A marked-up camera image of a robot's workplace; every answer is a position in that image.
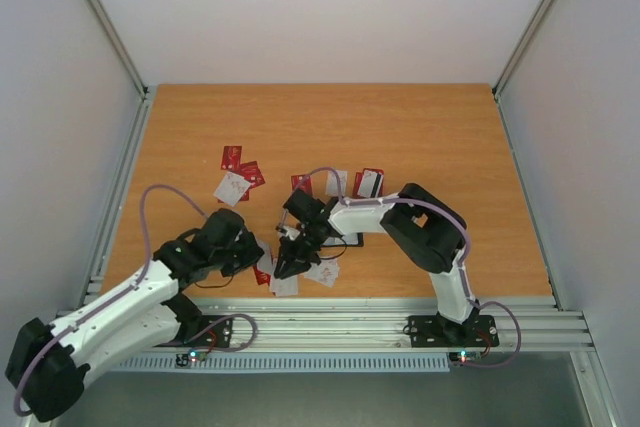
red card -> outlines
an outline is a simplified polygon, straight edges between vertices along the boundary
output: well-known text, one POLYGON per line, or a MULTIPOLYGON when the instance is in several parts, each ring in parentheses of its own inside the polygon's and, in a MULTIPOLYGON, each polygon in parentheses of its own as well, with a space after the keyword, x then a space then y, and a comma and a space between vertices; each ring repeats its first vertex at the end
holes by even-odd
POLYGON ((353 192, 351 193, 351 197, 354 199, 362 199, 362 197, 358 195, 360 182, 362 182, 362 172, 356 172, 356 179, 353 181, 353 192))
POLYGON ((249 187, 250 189, 253 189, 254 187, 260 187, 261 185, 264 185, 267 183, 264 180, 264 176, 262 175, 262 172, 260 171, 260 167, 258 167, 258 162, 255 160, 252 160, 251 162, 246 162, 244 164, 240 164, 238 170, 239 171, 237 173, 239 173, 246 180, 251 182, 251 187, 249 187))
POLYGON ((240 155, 242 155, 241 145, 225 145, 222 151, 222 170, 238 170, 240 168, 240 155))
MULTIPOLYGON (((364 168, 364 169, 362 169, 362 170, 363 170, 363 171, 365 171, 365 170, 372 170, 373 172, 377 172, 377 173, 379 173, 380 175, 384 175, 384 170, 382 170, 382 169, 370 169, 370 168, 368 168, 368 167, 365 167, 365 168, 364 168)), ((383 178, 383 179, 382 179, 382 181, 380 182, 380 192, 378 193, 378 195, 379 195, 379 196, 381 196, 381 197, 384 195, 384 194, 382 193, 383 189, 384 189, 384 178, 383 178)))
POLYGON ((268 284, 269 282, 271 282, 271 276, 269 274, 265 274, 264 272, 260 272, 255 265, 253 266, 253 273, 256 276, 256 282, 258 283, 258 285, 268 284))
MULTIPOLYGON (((304 174, 303 175, 292 175, 291 176, 291 190, 296 188, 296 185, 298 185, 298 182, 300 182, 302 179, 304 178, 304 174)), ((305 179, 305 181, 300 184, 300 187, 298 187, 299 189, 301 189, 303 192, 306 192, 309 195, 313 195, 313 187, 311 187, 311 177, 307 177, 305 179)))

orange wooden surface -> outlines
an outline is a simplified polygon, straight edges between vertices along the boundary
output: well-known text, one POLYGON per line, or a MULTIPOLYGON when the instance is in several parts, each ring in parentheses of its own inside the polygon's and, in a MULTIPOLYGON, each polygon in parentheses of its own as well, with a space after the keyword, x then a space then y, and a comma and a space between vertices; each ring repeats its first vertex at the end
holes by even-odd
MULTIPOLYGON (((141 192, 168 183, 206 211, 219 204, 225 145, 242 145, 242 161, 257 160, 266 185, 238 203, 249 228, 277 251, 274 231, 291 192, 290 177, 330 165, 385 171, 385 193, 416 182, 465 218, 473 238, 467 259, 481 296, 549 295, 550 288, 487 85, 163 85, 155 98, 109 262, 105 290, 143 262, 138 220, 141 192)), ((324 195, 326 175, 313 179, 324 195)), ((153 249, 202 219, 179 197, 156 191, 147 203, 153 249)), ((300 278, 300 296, 432 296, 429 277, 386 236, 368 234, 364 248, 339 259, 333 288, 300 278)), ((221 282, 218 273, 206 284, 221 282)), ((228 287, 193 296, 271 296, 252 270, 228 287)))

card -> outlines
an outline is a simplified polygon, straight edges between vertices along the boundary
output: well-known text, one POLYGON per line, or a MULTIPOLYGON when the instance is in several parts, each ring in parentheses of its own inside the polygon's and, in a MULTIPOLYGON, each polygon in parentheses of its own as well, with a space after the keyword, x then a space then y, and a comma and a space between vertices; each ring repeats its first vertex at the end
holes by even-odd
POLYGON ((380 194, 382 179, 382 174, 374 172, 373 170, 365 169, 362 172, 362 180, 358 187, 358 195, 366 198, 378 197, 380 194))
POLYGON ((240 168, 241 154, 241 145, 225 145, 222 150, 222 162, 220 163, 220 168, 222 170, 238 170, 240 168))
POLYGON ((267 183, 264 180, 262 172, 260 171, 260 167, 258 167, 258 162, 255 160, 240 164, 240 167, 238 168, 238 171, 236 173, 242 175, 246 180, 251 182, 252 189, 255 187, 260 187, 261 185, 267 183))
POLYGON ((362 169, 362 171, 363 171, 363 172, 364 172, 365 170, 373 170, 374 172, 377 172, 377 173, 379 173, 380 175, 382 175, 382 180, 380 181, 380 191, 378 192, 378 194, 376 195, 376 197, 380 197, 380 196, 384 195, 384 194, 382 193, 382 191, 384 190, 384 189, 383 189, 383 187, 384 187, 384 170, 382 170, 382 169, 369 169, 369 168, 367 168, 367 167, 365 167, 364 169, 362 169))
MULTIPOLYGON (((296 185, 304 178, 304 175, 292 175, 291 176, 291 190, 295 190, 296 185)), ((311 177, 307 177, 305 181, 300 184, 300 187, 303 192, 313 195, 313 187, 311 186, 311 177)))
MULTIPOLYGON (((246 202, 247 200, 249 200, 249 192, 251 191, 251 187, 249 187, 249 190, 247 190, 244 195, 242 197, 240 197, 240 200, 238 202, 246 202)), ((218 203, 219 204, 224 204, 224 201, 218 199, 218 203)))
POLYGON ((284 280, 271 277, 269 292, 276 294, 276 297, 298 295, 298 276, 294 275, 284 280))
POLYGON ((266 242, 261 240, 257 240, 258 245, 264 250, 264 255, 260 257, 256 267, 260 272, 263 272, 268 275, 273 275, 273 272, 276 270, 276 266, 273 262, 273 258, 271 257, 271 247, 266 242))
POLYGON ((304 278, 318 282, 319 284, 333 287, 338 275, 340 267, 336 259, 323 260, 319 264, 312 264, 311 268, 304 273, 304 278))
POLYGON ((362 182, 362 172, 356 172, 356 178, 353 181, 353 191, 351 192, 351 197, 354 199, 361 199, 358 195, 358 189, 360 188, 360 182, 362 182))
POLYGON ((246 181, 244 177, 227 172, 213 195, 233 207, 249 190, 249 187, 251 187, 251 183, 246 181))
MULTIPOLYGON (((342 195, 345 195, 347 191, 347 175, 348 172, 346 170, 336 170, 338 173, 338 177, 340 177, 340 190, 342 195)), ((333 175, 333 172, 327 172, 327 189, 326 194, 330 196, 338 195, 338 182, 336 181, 336 176, 333 175)))
POLYGON ((264 272, 260 272, 260 270, 258 270, 255 265, 253 266, 253 273, 256 276, 256 282, 258 283, 258 285, 268 284, 269 282, 271 282, 271 276, 269 274, 265 274, 264 272))

white wall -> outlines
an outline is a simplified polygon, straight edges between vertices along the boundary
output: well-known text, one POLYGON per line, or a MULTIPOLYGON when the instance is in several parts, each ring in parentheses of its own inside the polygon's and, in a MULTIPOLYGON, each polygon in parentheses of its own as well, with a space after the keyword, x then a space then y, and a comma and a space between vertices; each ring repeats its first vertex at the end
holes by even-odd
MULTIPOLYGON (((71 307, 136 92, 84 0, 0 0, 0 366, 71 307)), ((0 379, 0 425, 16 423, 0 379)))
POLYGON ((550 264, 628 426, 640 419, 639 5, 559 0, 502 99, 550 264))
POLYGON ((144 81, 494 83, 539 0, 102 0, 144 81))

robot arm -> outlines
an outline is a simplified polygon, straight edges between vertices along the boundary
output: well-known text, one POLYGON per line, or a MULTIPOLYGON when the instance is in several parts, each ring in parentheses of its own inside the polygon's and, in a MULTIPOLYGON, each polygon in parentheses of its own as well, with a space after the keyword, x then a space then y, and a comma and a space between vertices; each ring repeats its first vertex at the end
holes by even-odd
POLYGON ((471 324, 478 311, 470 302, 475 298, 463 275, 466 241, 451 219, 463 229, 466 223, 422 187, 407 184, 397 194, 365 200, 345 198, 344 203, 333 198, 326 205, 298 189, 284 208, 300 221, 300 232, 292 228, 281 231, 276 278, 306 272, 312 263, 319 263, 318 252, 329 237, 386 233, 429 274, 438 300, 442 337, 451 345, 464 345, 473 335, 471 324), (424 225, 416 223, 425 215, 424 225))
POLYGON ((212 270, 234 275, 263 254, 242 217, 220 209, 201 229, 163 244, 148 268, 92 303, 48 325, 37 318, 25 324, 5 375, 39 421, 58 417, 100 375, 131 355, 198 332, 201 313, 181 293, 185 288, 212 270), (41 360, 33 364, 36 357, 41 360))

